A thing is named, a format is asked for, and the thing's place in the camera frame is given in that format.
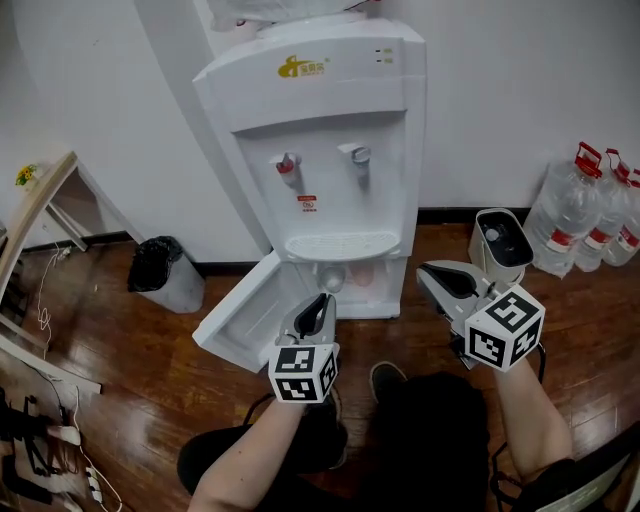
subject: trash can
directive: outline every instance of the trash can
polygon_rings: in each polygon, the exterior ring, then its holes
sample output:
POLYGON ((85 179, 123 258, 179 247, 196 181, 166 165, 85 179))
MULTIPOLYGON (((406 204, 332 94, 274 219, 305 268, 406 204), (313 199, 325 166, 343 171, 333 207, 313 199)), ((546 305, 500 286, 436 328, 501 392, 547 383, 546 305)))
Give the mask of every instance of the trash can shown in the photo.
POLYGON ((170 236, 152 238, 138 246, 128 288, 174 313, 195 313, 204 297, 204 279, 170 236))

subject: forearm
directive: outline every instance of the forearm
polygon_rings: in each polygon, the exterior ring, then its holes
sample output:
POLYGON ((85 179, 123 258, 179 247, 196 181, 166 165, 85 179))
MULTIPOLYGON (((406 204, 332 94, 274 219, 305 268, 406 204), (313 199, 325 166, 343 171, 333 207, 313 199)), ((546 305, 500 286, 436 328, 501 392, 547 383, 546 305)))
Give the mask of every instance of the forearm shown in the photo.
POLYGON ((256 508, 280 470, 304 407, 274 401, 202 476, 190 512, 256 508))
POLYGON ((525 359, 494 371, 513 464, 525 481, 572 455, 571 432, 525 359))

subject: cable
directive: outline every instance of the cable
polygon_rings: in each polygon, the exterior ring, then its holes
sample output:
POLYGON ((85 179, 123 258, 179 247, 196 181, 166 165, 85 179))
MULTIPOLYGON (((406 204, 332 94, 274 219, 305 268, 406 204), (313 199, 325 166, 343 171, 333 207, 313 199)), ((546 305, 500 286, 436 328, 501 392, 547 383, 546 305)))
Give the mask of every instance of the cable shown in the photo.
POLYGON ((44 348, 44 354, 42 356, 43 359, 45 360, 47 359, 47 352, 49 351, 49 343, 51 343, 51 325, 50 325, 51 315, 49 314, 49 311, 47 310, 47 308, 44 308, 42 310, 40 309, 40 300, 42 299, 42 288, 44 286, 44 280, 47 277, 47 273, 49 272, 49 268, 51 267, 52 263, 54 267, 56 266, 55 262, 58 260, 58 256, 60 256, 60 246, 58 246, 56 242, 54 242, 54 244, 56 245, 56 252, 49 259, 47 268, 45 269, 44 275, 42 276, 42 281, 40 281, 40 291, 38 292, 38 323, 40 324, 40 330, 41 331, 44 331, 45 329, 49 330, 49 337, 47 338, 47 344, 44 348))
MULTIPOLYGON (((78 389, 78 386, 76 386, 76 409, 75 409, 75 411, 73 412, 73 424, 74 424, 74 425, 75 425, 75 427, 78 429, 78 432, 80 432, 80 427, 78 426, 78 412, 79 412, 79 411, 80 411, 80 390, 78 389)), ((102 478, 102 479, 107 483, 107 485, 109 486, 109 488, 111 489, 111 491, 113 492, 113 494, 115 494, 116 498, 118 499, 118 503, 119 503, 118 510, 116 510, 116 512, 120 512, 120 511, 122 510, 122 505, 123 505, 123 503, 122 503, 122 498, 120 498, 120 495, 118 494, 118 491, 116 491, 116 490, 113 488, 113 485, 111 485, 111 484, 109 483, 109 480, 107 480, 107 478, 106 478, 102 473, 100 473, 100 471, 98 470, 98 468, 96 468, 96 467, 93 465, 93 462, 91 462, 91 459, 87 456, 87 454, 86 454, 86 453, 84 453, 84 450, 82 449, 82 444, 79 446, 79 448, 80 448, 80 453, 83 455, 83 457, 84 457, 85 459, 87 459, 87 462, 89 463, 89 467, 90 467, 90 469, 92 469, 93 471, 95 471, 95 472, 96 472, 96 473, 97 473, 97 474, 98 474, 98 475, 99 475, 99 476, 100 476, 100 477, 101 477, 101 478, 102 478)), ((104 506, 104 504, 102 503, 102 501, 100 501, 99 503, 100 503, 100 506, 102 507, 102 510, 104 510, 104 512, 109 512, 109 511, 105 508, 105 506, 104 506)))
POLYGON ((60 395, 58 394, 58 390, 56 389, 56 387, 53 385, 53 382, 51 382, 50 379, 48 379, 45 375, 43 375, 40 370, 37 370, 36 368, 34 368, 33 366, 29 366, 27 363, 25 363, 24 361, 22 361, 22 364, 24 364, 27 368, 31 368, 34 372, 36 372, 42 379, 46 380, 49 385, 51 386, 51 388, 53 389, 53 392, 56 394, 56 398, 58 399, 58 408, 63 409, 62 407, 62 401, 60 400, 60 395))

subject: power strip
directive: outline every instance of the power strip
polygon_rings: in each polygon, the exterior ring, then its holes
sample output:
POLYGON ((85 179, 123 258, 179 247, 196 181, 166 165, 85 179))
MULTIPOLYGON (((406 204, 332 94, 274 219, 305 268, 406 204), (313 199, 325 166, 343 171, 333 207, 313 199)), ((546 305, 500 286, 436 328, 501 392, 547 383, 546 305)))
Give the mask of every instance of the power strip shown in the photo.
POLYGON ((91 489, 91 496, 95 501, 102 505, 102 491, 100 490, 100 482, 98 482, 98 473, 93 468, 87 468, 86 475, 89 480, 89 489, 91 489))

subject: black pants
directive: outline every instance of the black pants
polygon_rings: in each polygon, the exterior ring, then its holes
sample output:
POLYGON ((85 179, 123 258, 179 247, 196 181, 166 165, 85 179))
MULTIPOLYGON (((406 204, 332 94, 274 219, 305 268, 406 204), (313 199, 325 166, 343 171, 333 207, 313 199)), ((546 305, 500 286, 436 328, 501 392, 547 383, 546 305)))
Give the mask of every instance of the black pants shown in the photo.
MULTIPOLYGON (((365 482, 354 502, 309 484, 298 474, 324 471, 339 459, 343 431, 310 414, 303 418, 280 474, 259 510, 485 508, 489 479, 487 415, 480 391, 440 373, 410 379, 379 404, 374 430, 382 470, 365 482)), ((185 445, 178 475, 193 494, 204 472, 249 427, 202 434, 185 445)))

